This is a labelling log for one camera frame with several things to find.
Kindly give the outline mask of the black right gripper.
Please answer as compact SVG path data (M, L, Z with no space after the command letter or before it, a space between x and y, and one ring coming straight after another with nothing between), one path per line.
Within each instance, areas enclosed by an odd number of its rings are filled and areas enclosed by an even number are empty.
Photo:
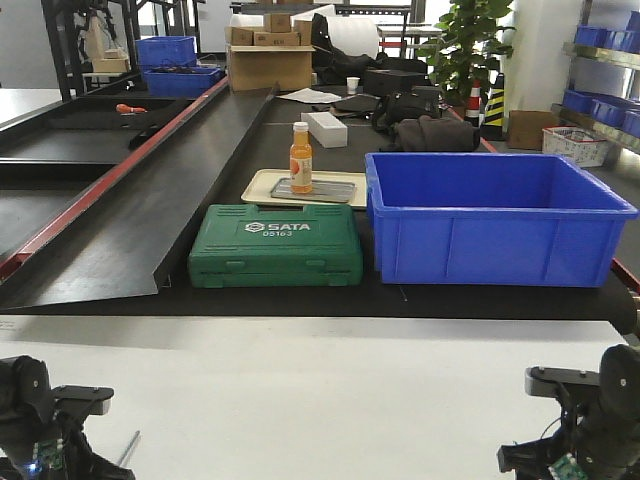
M574 450L572 435L578 419L587 413L599 393L599 374L593 371L534 366L525 371L529 396L555 399L560 405L559 427L538 440L503 445L497 452L501 472L514 471L517 479L557 479L550 467Z

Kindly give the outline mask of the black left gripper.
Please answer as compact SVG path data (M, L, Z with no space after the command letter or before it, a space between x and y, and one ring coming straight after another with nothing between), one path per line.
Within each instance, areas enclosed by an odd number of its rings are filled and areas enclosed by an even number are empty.
M98 455L84 433L90 415L104 415L110 387L61 386L33 404L13 393L1 401L3 479L133 479L132 470Z

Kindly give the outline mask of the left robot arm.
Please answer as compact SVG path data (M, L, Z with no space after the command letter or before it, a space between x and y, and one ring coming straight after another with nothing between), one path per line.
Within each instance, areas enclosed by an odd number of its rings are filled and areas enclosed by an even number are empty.
M93 451L84 433L104 415L110 387L50 386L46 363L30 356L1 361L3 479L133 479L132 470Z

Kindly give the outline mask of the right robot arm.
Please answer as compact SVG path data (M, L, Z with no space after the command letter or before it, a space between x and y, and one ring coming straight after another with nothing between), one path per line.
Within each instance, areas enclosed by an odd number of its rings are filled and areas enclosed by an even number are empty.
M517 479L639 477L639 349L608 348L598 372L535 366L525 391L561 407L553 435L497 452L499 470Z

